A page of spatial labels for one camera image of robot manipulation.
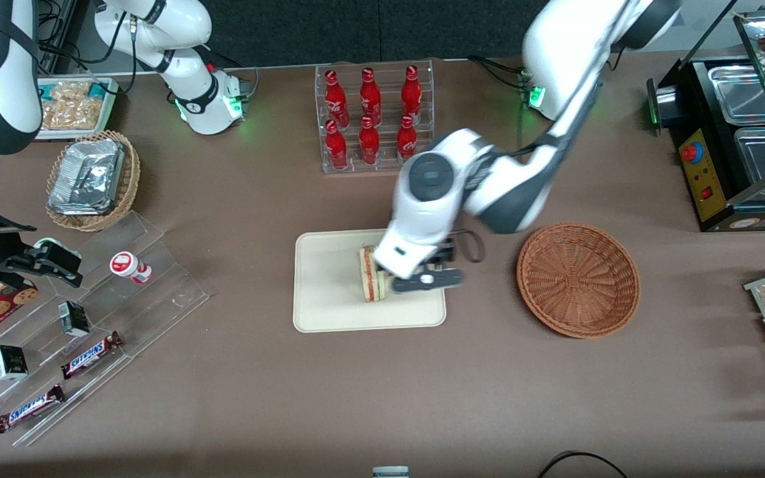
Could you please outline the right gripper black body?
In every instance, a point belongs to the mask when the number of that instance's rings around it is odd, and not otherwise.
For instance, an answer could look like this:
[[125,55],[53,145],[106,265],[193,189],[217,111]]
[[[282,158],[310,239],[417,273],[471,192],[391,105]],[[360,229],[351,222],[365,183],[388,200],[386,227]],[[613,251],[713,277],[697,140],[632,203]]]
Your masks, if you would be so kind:
[[0,242],[0,276],[18,273],[51,275],[52,269],[43,262],[48,253],[49,243],[29,247],[22,242]]

